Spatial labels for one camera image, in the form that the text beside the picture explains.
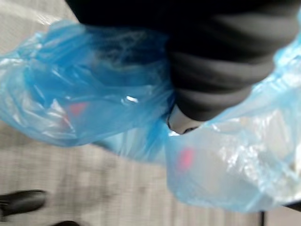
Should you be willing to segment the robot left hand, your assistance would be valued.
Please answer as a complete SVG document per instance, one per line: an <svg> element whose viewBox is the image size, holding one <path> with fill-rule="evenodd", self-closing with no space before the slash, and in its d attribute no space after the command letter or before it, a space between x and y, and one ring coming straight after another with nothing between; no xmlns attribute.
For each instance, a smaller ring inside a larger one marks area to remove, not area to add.
<svg viewBox="0 0 301 226"><path fill-rule="evenodd" d="M69 0L76 18L169 36L175 106L169 128L184 134L244 101L274 69L298 31L298 0Z"/></svg>

